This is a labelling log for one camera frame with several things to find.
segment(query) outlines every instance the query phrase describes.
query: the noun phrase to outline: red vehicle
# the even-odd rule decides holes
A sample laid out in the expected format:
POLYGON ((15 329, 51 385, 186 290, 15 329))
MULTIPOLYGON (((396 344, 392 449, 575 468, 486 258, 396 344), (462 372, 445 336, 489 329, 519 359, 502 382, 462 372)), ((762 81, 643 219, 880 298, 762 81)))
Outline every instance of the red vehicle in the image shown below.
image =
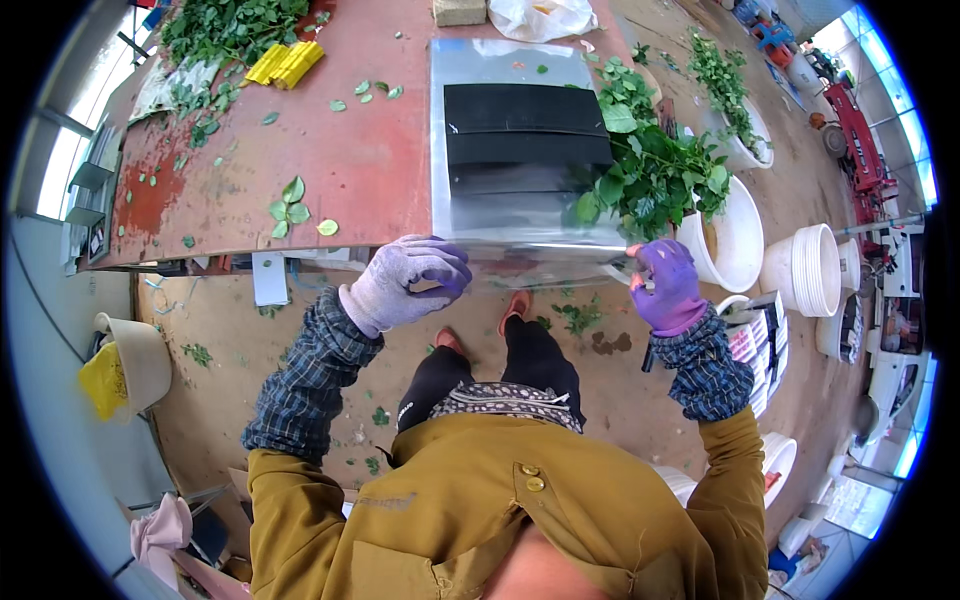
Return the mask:
POLYGON ((897 180, 887 177, 883 158, 876 151, 867 119, 860 112, 846 82, 833 84, 824 97, 837 113, 837 125, 823 129, 827 153, 840 163, 852 187, 853 211, 858 225, 896 218, 883 204, 897 197, 897 180))

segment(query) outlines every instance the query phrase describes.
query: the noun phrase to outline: gray glove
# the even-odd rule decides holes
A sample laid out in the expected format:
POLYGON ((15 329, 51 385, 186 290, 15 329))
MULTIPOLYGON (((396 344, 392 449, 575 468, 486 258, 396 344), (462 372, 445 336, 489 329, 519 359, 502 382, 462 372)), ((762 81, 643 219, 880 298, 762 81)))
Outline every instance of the gray glove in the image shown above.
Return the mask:
POLYGON ((376 252, 367 270, 353 285, 340 286, 340 303, 347 315, 374 339, 381 331, 413 323, 460 298, 473 280, 467 255, 442 238, 404 235, 376 252), (421 279, 439 286, 411 292, 421 279))

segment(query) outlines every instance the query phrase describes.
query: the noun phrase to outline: black pants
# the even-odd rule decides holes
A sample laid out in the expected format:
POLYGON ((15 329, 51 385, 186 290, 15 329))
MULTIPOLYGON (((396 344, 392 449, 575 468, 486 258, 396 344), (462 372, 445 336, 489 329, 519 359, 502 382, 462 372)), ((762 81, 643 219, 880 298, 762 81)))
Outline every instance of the black pants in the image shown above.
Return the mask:
MULTIPOLYGON (((504 327, 507 338, 507 370, 502 381, 528 385, 541 391, 551 388, 557 396, 570 394, 566 404, 583 425, 580 412, 580 376, 565 358, 557 341, 536 321, 525 323, 514 315, 504 327)), ((440 346, 423 359, 410 389, 400 402, 397 430, 424 422, 430 411, 463 381, 473 383, 470 362, 452 348, 440 346)))

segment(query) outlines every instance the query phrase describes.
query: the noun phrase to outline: work glove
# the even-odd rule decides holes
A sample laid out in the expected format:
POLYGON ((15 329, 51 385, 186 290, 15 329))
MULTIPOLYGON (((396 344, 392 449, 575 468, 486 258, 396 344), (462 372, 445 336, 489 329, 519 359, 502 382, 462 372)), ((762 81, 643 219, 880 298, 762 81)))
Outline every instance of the work glove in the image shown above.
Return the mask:
POLYGON ((674 240, 655 240, 627 249, 636 258, 630 296, 636 313, 653 327, 654 335, 673 337, 687 331, 707 312, 700 298, 697 270, 690 251, 674 240), (648 290, 641 271, 649 271, 654 287, 648 290))
POLYGON ((352 285, 340 286, 340 303, 371 339, 399 324, 413 323, 460 298, 473 280, 467 255, 442 238, 404 235, 376 252, 352 285), (439 286, 411 292, 421 279, 439 286))

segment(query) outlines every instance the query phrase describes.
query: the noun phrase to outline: wooden table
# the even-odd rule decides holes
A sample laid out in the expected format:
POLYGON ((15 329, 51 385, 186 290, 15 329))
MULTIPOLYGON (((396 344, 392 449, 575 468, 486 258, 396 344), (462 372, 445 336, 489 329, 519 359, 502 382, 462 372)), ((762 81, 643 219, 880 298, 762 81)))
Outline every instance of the wooden table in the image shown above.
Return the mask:
MULTIPOLYGON (((608 1, 591 4, 607 31, 551 43, 583 50, 579 39, 587 39, 601 59, 627 60, 630 50, 608 1)), ((407 233, 429 233, 427 44, 438 36, 500 37, 490 22, 438 29, 430 8, 429 1, 314 2, 300 27, 313 23, 314 14, 322 10, 332 12, 329 23, 318 32, 298 31, 300 39, 316 36, 325 56, 295 89, 251 83, 220 117, 220 130, 198 149, 188 148, 193 125, 189 117, 166 130, 157 115, 130 127, 113 203, 111 253, 93 267, 270 249, 382 246, 407 233), (403 37, 396 39, 396 32, 403 37), (403 85, 404 92, 388 100, 371 87, 373 101, 361 105, 353 89, 363 80, 403 85), (346 102, 348 109, 331 111, 334 99, 346 102), (279 118, 263 125, 272 111, 279 118), (174 158, 183 153, 189 159, 175 172, 174 158), (220 156, 223 163, 214 166, 220 156), (139 181, 141 173, 147 176, 144 182, 139 181), (149 184, 150 175, 156 175, 155 187, 149 184), (285 238, 272 238, 275 221, 267 207, 297 175, 305 182, 302 201, 311 217, 291 226, 285 238), (128 190, 133 192, 129 204, 128 190), (339 232, 321 236, 316 225, 322 219, 337 221, 339 232), (124 226, 123 237, 117 235, 119 226, 124 226), (193 248, 183 245, 186 235, 193 236, 193 248)), ((110 119, 122 123, 130 115, 149 66, 139 67, 114 92, 110 119)), ((220 81, 218 75, 212 87, 220 81)))

